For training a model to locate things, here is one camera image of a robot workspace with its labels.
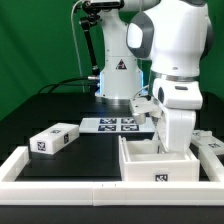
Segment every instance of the black table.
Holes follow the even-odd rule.
[[[204,93],[196,128],[224,137],[224,103]],[[96,103],[89,94],[34,95],[0,122],[0,159],[58,122],[80,124],[84,117],[130,117],[128,106]],[[150,134],[126,134],[130,140]],[[54,156],[30,153],[18,181],[121,180],[118,134],[81,134]],[[220,222],[224,207],[211,206],[0,206],[0,223],[211,223]]]

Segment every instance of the white plastic frame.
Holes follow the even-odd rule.
[[[209,167],[217,173],[212,161]],[[18,147],[0,167],[0,205],[224,205],[223,178],[219,182],[13,182],[28,162],[28,148]],[[208,164],[209,158],[204,156],[203,162]]]

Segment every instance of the green backdrop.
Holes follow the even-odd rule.
[[[72,37],[72,0],[0,0],[0,120],[51,83],[79,76]],[[200,88],[224,99],[224,1],[208,0],[214,46],[201,62]],[[84,75],[91,72],[83,32],[74,16]],[[128,22],[133,14],[122,14]],[[100,68],[104,66],[100,26],[91,30]],[[141,64],[148,79],[149,62]],[[82,91],[61,87],[58,91]]]

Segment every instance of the sticker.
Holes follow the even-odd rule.
[[[121,119],[122,124],[135,124],[134,118],[122,118]]]
[[[193,135],[194,136],[200,136],[200,132],[198,131],[198,132],[193,132]]]
[[[139,131],[138,125],[121,125],[121,131]]]
[[[66,135],[64,135],[64,144],[66,144],[68,142],[69,142],[69,135],[66,134]]]
[[[116,131],[116,125],[100,125],[98,131]]]
[[[116,69],[119,69],[119,70],[127,69],[127,67],[122,59],[120,60],[119,64],[117,65]]]
[[[167,182],[168,181],[168,174],[156,174],[155,175],[156,182]]]
[[[37,142],[37,149],[39,151],[46,151],[46,143],[45,142]]]
[[[212,144],[208,144],[211,148],[215,149],[215,148],[219,148],[220,145],[216,144],[216,143],[212,143]]]
[[[117,119],[115,119],[115,118],[100,119],[100,124],[116,124],[116,123],[117,123]]]
[[[55,130],[51,131],[51,133],[53,133],[53,134],[58,134],[60,132],[61,132],[61,130],[58,130],[58,129],[55,129]]]

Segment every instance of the warning label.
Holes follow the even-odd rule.
[[[127,69],[127,67],[122,59],[120,60],[119,64],[117,65],[116,69],[119,69],[119,70]]]

